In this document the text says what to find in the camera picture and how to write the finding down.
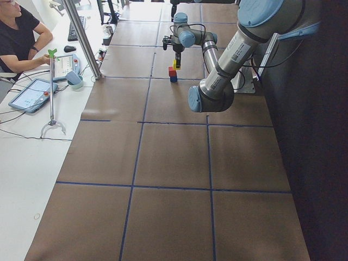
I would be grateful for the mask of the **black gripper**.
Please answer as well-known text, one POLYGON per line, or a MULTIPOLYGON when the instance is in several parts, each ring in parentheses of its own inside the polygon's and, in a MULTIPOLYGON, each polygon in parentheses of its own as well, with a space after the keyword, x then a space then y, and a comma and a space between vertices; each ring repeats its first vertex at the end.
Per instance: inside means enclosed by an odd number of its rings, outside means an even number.
POLYGON ((172 49, 175 51, 175 60, 177 61, 177 69, 181 68, 181 53, 184 51, 185 47, 180 43, 179 38, 170 35, 164 36, 162 39, 163 50, 166 51, 168 46, 172 46, 172 49))

